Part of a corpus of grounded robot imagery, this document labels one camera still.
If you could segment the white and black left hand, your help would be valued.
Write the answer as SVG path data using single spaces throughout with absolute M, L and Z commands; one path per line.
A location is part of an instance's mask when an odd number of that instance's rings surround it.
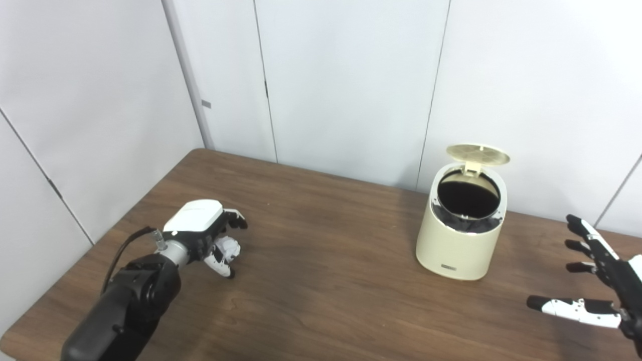
M 236 209 L 217 200 L 195 200 L 183 205 L 167 221 L 157 240 L 157 253 L 171 260 L 177 269 L 203 262 L 227 279 L 235 277 L 231 262 L 241 245 L 227 230 L 247 229 L 247 219 Z

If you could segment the white and black right hand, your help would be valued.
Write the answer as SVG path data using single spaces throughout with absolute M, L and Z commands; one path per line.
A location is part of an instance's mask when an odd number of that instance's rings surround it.
M 633 342 L 640 354 L 641 342 L 641 281 L 640 254 L 629 260 L 620 258 L 605 238 L 584 219 L 566 216 L 569 231 L 582 241 L 565 240 L 568 249 L 582 252 L 591 262 L 568 263 L 571 273 L 589 273 L 612 289 L 619 306 L 596 299 L 550 298 L 530 295 L 527 307 L 553 317 L 565 318 L 591 326 L 619 329 Z

